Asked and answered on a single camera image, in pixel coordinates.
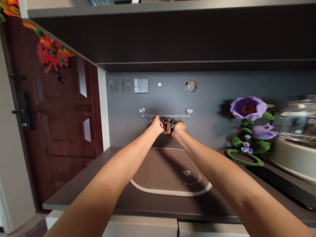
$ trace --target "brown mat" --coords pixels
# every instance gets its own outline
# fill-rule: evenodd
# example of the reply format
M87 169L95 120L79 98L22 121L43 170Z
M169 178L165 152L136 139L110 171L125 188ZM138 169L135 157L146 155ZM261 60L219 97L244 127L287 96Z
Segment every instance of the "brown mat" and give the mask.
M151 148L133 181L146 189L199 192L209 181L185 151Z

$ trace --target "key rack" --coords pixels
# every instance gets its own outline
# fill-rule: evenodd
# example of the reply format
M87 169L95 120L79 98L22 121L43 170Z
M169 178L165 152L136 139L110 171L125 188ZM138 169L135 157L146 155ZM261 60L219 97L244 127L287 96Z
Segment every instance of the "key rack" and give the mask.
M157 115L146 115L144 114L146 111L145 108L140 108L139 112L142 114L142 117L156 117ZM187 113L187 115L158 115L159 117L164 116L167 118L189 118L190 114L193 113L193 109L191 108L186 108L185 112Z

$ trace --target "hand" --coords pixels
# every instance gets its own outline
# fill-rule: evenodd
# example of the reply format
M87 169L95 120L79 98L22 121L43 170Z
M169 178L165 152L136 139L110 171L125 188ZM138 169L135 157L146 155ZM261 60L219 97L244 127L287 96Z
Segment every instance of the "hand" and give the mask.
M158 135L164 132L164 129L161 127L161 122L158 115L152 121L151 127L153 127L153 129L158 132Z
M175 138L177 135L179 135L179 133L185 132L186 128L187 127L184 125L184 123L177 123L173 128L173 132L171 133L172 137Z

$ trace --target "door handle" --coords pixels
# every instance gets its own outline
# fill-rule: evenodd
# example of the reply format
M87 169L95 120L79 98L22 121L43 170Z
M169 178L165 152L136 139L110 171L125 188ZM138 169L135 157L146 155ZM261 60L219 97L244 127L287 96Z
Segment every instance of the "door handle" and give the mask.
M19 115L24 115L24 114L26 114L26 111L24 111L24 110L19 110L19 111L13 110L12 113L13 114L19 114Z
M29 103L27 92L18 91L15 93L18 110L13 110L12 113L20 116L22 127L25 130L33 130L34 123L32 113L29 113Z

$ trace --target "wooden door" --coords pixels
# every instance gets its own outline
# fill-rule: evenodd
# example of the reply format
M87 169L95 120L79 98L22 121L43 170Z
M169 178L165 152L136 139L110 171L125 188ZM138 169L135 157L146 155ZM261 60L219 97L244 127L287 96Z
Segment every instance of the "wooden door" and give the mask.
M35 32L6 18L12 73L25 76L15 90L27 92L34 120L23 133L42 204L103 152L97 68L75 56L57 81L39 62Z

